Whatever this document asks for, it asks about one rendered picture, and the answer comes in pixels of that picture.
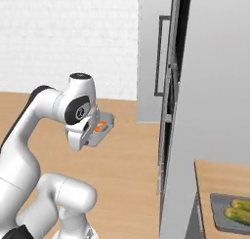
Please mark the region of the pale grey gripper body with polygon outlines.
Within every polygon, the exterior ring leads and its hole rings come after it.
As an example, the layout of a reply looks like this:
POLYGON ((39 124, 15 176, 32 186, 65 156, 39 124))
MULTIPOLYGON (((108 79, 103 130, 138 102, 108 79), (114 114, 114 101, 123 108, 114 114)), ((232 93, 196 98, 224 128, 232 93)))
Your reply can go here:
POLYGON ((79 151, 84 145, 88 143, 92 130, 88 128, 86 131, 73 131, 69 127, 65 127, 67 141, 72 150, 79 151))

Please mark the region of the orange shrimp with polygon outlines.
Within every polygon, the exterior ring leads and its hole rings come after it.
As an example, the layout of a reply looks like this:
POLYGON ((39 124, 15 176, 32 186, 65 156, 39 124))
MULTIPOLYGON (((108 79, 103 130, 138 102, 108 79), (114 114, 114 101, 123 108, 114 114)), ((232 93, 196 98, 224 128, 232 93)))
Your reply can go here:
POLYGON ((95 132, 102 132, 107 127, 107 123, 101 121, 98 123, 97 127, 94 129, 95 132))

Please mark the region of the grey meat container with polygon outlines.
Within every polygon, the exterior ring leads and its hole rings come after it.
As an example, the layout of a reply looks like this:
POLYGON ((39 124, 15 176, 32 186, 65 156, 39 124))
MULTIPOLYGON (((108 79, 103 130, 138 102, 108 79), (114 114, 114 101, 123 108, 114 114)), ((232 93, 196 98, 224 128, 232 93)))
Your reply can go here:
POLYGON ((98 131, 94 131, 88 138, 86 144, 88 146, 97 146, 102 139, 110 132, 114 127, 114 115, 108 112, 101 112, 100 121, 105 122, 98 131))

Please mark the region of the grey freezer door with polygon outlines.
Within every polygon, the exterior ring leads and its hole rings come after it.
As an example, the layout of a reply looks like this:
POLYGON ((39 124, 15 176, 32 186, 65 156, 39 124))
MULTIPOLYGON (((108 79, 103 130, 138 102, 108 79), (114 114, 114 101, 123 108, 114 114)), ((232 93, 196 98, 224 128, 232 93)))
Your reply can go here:
MULTIPOLYGON (((155 92, 159 17, 171 15, 172 0, 139 0, 137 121, 159 123, 162 97, 155 92)), ((169 21, 163 21, 158 91, 163 90, 169 21)))

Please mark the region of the grey vegetable container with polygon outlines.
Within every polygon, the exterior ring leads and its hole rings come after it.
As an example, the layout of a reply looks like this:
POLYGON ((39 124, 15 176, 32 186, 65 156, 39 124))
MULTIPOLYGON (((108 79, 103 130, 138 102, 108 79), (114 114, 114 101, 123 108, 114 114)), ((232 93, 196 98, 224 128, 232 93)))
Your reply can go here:
POLYGON ((218 230, 230 232, 234 234, 250 235, 250 226, 240 224, 236 221, 228 219, 225 216, 225 208, 229 207, 234 199, 249 200, 250 197, 226 195, 219 193, 210 194, 210 204, 213 214, 213 220, 218 230))

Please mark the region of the grey counter cabinet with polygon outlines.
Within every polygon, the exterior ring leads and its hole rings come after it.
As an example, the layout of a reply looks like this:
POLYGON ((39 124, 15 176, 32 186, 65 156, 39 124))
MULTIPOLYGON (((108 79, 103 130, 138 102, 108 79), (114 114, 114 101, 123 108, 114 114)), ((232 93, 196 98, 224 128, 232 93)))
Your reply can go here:
POLYGON ((204 239, 198 196, 194 197, 185 239, 204 239))

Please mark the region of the grey fridge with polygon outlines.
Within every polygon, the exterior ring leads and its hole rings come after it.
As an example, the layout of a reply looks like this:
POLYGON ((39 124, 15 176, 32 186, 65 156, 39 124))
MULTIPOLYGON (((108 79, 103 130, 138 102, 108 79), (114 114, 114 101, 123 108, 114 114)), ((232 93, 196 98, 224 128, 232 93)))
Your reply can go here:
POLYGON ((250 0, 190 0, 161 239, 185 239, 196 159, 250 164, 250 0))

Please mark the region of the green cucumber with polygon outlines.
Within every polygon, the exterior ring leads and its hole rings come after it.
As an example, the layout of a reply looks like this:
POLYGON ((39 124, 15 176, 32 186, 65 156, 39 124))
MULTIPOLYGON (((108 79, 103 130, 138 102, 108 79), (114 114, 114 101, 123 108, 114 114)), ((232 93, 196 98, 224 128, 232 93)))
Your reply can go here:
POLYGON ((231 206, 238 210, 250 212, 250 200, 234 199, 231 201, 231 206))
POLYGON ((235 222, 250 226, 250 212, 236 208, 225 208, 225 216, 235 222))

